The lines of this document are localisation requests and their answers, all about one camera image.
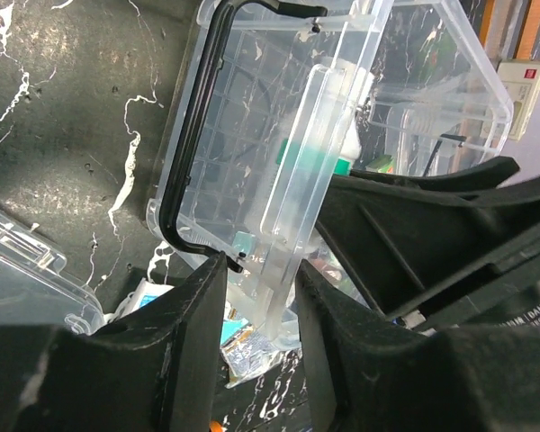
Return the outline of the green small box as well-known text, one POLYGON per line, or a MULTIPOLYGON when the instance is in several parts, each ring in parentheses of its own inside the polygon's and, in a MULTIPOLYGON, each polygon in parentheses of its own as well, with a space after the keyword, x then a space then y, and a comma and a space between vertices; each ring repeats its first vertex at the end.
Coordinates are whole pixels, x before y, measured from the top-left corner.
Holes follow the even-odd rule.
POLYGON ((392 155, 384 154, 370 161, 365 170, 367 172, 393 174, 394 173, 394 158, 392 155))

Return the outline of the brown orange medicine bottle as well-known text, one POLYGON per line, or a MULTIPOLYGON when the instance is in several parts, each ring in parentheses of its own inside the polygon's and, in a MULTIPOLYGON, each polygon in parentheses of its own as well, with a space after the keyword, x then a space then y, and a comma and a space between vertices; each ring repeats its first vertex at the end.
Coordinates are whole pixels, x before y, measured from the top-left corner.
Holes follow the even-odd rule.
POLYGON ((210 432, 224 432, 224 428, 222 427, 222 425, 215 420, 212 420, 210 422, 209 427, 210 427, 210 432))

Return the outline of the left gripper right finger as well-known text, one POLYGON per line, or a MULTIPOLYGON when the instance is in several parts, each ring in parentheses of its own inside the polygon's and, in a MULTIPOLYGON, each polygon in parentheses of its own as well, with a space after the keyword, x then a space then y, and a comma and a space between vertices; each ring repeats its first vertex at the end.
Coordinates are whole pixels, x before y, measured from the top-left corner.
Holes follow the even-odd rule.
POLYGON ((424 336, 383 320, 310 263, 296 302, 316 431, 540 431, 540 328, 424 336))

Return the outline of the white blue gauze packet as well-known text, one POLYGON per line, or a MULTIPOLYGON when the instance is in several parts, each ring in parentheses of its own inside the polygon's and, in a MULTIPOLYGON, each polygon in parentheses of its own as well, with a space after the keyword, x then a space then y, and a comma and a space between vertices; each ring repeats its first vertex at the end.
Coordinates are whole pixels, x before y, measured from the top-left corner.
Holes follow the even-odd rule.
POLYGON ((172 289, 172 285, 156 284, 142 279, 137 288, 121 301, 115 312, 105 315, 106 322, 114 322, 134 311, 138 311, 172 289))

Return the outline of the white medicine box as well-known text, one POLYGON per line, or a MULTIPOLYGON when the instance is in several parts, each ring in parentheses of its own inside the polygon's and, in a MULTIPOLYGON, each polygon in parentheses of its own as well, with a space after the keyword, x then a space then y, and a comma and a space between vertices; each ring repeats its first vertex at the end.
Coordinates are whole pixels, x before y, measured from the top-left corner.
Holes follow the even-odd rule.
POLYGON ((540 60, 503 60, 498 75, 514 107, 508 138, 518 141, 526 132, 540 94, 540 60))

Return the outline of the white green small bottle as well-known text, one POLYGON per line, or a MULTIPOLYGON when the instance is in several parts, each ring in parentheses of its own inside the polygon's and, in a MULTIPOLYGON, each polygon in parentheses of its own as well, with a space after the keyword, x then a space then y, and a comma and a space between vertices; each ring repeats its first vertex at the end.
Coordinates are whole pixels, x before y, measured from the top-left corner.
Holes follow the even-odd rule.
POLYGON ((275 164, 284 173, 294 168, 317 170, 327 150, 334 149, 333 173, 347 176, 362 150, 356 117, 365 108, 373 81, 371 72, 352 62, 322 58, 308 94, 280 132, 275 164))

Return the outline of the clear box lid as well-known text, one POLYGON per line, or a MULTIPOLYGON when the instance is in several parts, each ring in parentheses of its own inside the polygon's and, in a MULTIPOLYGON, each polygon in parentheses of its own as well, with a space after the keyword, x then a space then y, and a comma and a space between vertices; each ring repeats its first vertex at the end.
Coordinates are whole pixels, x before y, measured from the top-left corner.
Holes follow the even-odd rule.
POLYGON ((93 290, 66 265, 56 245, 0 211, 0 325, 57 325, 86 335, 104 326, 93 290))

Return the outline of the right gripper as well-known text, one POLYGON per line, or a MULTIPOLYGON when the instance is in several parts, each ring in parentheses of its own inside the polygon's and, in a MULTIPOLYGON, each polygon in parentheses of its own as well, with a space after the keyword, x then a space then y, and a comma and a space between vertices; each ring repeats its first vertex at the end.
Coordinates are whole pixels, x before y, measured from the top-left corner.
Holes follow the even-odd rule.
POLYGON ((382 318, 540 326, 540 176, 510 157, 450 175, 332 178, 317 230, 382 318))

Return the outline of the clear bag teal header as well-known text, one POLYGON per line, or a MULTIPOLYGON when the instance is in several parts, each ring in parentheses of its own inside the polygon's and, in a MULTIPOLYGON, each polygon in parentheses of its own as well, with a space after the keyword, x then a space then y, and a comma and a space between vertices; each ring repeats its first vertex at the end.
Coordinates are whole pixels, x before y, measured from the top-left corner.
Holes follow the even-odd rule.
POLYGON ((258 332, 228 302, 225 304, 220 354, 229 370, 228 389, 258 378, 279 365, 289 354, 258 332))

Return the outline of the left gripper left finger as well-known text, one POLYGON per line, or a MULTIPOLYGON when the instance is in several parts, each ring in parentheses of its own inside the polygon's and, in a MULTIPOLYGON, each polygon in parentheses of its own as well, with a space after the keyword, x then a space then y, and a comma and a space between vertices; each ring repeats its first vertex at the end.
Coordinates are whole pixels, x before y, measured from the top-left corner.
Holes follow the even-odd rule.
POLYGON ((133 313, 78 335, 0 326, 0 431, 206 431, 227 258, 133 313))

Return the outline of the orange wooden shelf rack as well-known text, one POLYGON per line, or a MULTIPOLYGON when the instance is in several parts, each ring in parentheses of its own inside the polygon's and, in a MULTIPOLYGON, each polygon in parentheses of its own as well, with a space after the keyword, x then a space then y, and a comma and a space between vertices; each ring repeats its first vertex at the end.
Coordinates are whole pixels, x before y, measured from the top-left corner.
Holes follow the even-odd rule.
POLYGON ((503 60, 540 60, 540 1, 484 1, 478 36, 495 68, 503 60))

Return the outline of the clear first aid box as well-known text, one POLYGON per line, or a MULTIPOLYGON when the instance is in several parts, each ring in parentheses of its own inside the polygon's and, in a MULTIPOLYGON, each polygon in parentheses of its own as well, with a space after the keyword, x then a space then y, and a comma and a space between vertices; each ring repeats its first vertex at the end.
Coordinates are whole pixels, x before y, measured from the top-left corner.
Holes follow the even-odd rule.
POLYGON ((457 1, 204 1, 147 224, 281 350, 334 174, 438 176, 498 155, 514 106, 457 1))

